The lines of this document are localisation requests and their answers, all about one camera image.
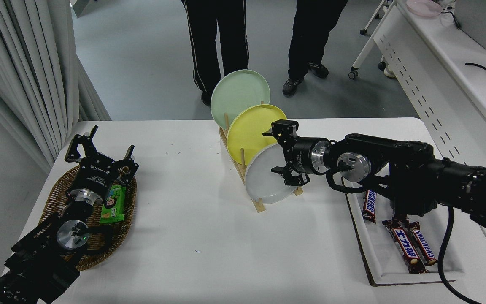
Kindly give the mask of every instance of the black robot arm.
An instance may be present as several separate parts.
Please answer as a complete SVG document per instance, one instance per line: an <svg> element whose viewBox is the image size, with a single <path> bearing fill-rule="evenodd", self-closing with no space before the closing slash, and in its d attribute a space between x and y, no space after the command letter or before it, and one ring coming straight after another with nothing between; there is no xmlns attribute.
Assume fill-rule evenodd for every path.
<svg viewBox="0 0 486 304"><path fill-rule="evenodd" d="M458 208L486 228L486 168L436 159L430 144L396 141L361 134L349 134L339 141L320 137L299 137L296 121L278 120L264 136L274 136L283 148L285 167L281 173L287 185L308 183L308 175L326 175L329 186L343 193L371 189L392 202L396 215L423 216L437 204ZM389 174L378 176L386 164ZM361 185L338 185L333 175Z"/></svg>
<svg viewBox="0 0 486 304"><path fill-rule="evenodd" d="M109 225L88 227L86 220L94 204L106 202L114 181L128 184L138 169L132 157L134 146L120 161L97 152L92 138L97 131L76 135L65 157L80 168L73 184L66 191L66 207L62 214L53 213L29 232L11 250L14 254L5 262L9 271L0 277L0 304L34 304L38 299L51 303L78 278L76 269L84 255L104 252L111 244ZM78 152L82 145L85 156ZM104 236L104 246L89 250L87 241L93 233Z"/></svg>

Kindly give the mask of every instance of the cable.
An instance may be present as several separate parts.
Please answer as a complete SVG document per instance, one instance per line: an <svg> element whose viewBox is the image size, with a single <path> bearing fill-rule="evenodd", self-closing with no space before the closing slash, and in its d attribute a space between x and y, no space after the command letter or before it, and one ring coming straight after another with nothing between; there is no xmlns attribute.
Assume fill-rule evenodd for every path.
<svg viewBox="0 0 486 304"><path fill-rule="evenodd" d="M457 29L461 29L461 25L457 21L457 18L455 17L455 14L453 14L453 12L451 12L451 11L443 11L441 13L442 14L451 14L453 16L453 22L455 23L455 26L457 27Z"/></svg>
<svg viewBox="0 0 486 304"><path fill-rule="evenodd" d="M445 234L444 234L444 239L442 241L442 246L440 246L440 252L438 253L438 275L440 275L440 279L442 280L442 283L444 283L445 287L449 289L450 292L452 292L455 296L457 296L459 299L463 300L464 302L470 303L470 304L481 304L480 302L476 302L467 296L461 294L460 292L457 292L451 284L446 279L446 276L444 275L444 256L446 254L446 249L447 245L449 244L449 237L451 237L451 231L453 231L453 221L455 219L455 214L453 212L453 207L448 206L448 214L449 214L449 219L447 221L447 227L445 229Z"/></svg>
<svg viewBox="0 0 486 304"><path fill-rule="evenodd" d="M486 67L484 67L484 66L482 66L482 65L480 65L480 64L477 64L477 63L471 63L471 62L467 62L467 63L465 63L465 65L468 65L468 66L472 65L472 66L474 66L474 67L482 68L482 69L484 69L484 70L485 70L485 72L486 72Z"/></svg>

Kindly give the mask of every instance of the wicker basket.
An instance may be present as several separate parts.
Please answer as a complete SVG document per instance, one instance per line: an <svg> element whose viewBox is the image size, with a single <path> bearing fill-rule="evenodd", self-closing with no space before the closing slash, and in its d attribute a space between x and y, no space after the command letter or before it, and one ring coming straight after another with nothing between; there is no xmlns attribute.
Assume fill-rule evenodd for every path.
<svg viewBox="0 0 486 304"><path fill-rule="evenodd" d="M75 179L76 173L78 172L79 166L70 169L65 173L62 177L58 179L52 191L50 191L50 195L48 196L48 201L46 202L46 206L44 207L42 217L39 220L39 223L46 220L48 216L57 212L61 214L63 208L65 208L66 196L65 192ZM102 225L111 225L113 227L113 237L112 237L112 245L108 247L108 249L103 252L102 254L88 256L85 255L80 259L78 266L76 267L79 271L84 271L85 269L89 269L100 262L106 260L112 253L114 253L119 245L123 243L127 233L129 233L129 229L131 227L132 218L134 216L135 210L135 200L136 200L136 178L133 178L131 183L127 186L127 192L125 193L125 208L123 210L123 214L125 215L125 219L118 223L110 223L110 224L102 224ZM93 215L91 215L87 219L87 226L88 227L95 227L99 226L100 224L100 212L102 210L102 205L94 206ZM87 241L89 245L89 249L91 250L98 250L100 249L103 244L104 240L98 234L92 234Z"/></svg>

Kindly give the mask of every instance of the person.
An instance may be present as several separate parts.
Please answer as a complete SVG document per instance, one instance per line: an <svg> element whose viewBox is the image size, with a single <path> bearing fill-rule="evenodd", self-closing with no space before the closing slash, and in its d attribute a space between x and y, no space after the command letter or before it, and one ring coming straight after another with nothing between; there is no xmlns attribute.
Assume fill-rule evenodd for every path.
<svg viewBox="0 0 486 304"><path fill-rule="evenodd" d="M289 79L282 94L291 96L310 70L326 78L329 70L322 64L330 31L337 25L348 0L297 0L293 35L290 42Z"/></svg>
<svg viewBox="0 0 486 304"><path fill-rule="evenodd" d="M220 81L216 55L216 29L220 32L220 48L224 75L248 69L246 32L246 0L181 0L187 11L191 38L193 77L202 91L201 99L210 105L211 94Z"/></svg>

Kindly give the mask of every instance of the black shoe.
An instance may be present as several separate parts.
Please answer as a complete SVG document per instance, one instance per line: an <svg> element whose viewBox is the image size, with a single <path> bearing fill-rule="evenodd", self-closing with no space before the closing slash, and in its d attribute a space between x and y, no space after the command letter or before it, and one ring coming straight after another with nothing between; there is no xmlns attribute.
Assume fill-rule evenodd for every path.
<svg viewBox="0 0 486 304"><path fill-rule="evenodd" d="M327 75L329 75L329 70L326 67L324 67L324 65L321 63L309 62L308 66L309 66L309 70L317 77L326 78Z"/></svg>
<svg viewBox="0 0 486 304"><path fill-rule="evenodd" d="M284 94L284 96L291 96L295 94L297 91L297 86L302 82L303 78L298 80L288 79L282 86L282 94Z"/></svg>
<svg viewBox="0 0 486 304"><path fill-rule="evenodd" d="M202 103L206 106L211 106L211 94L202 92Z"/></svg>

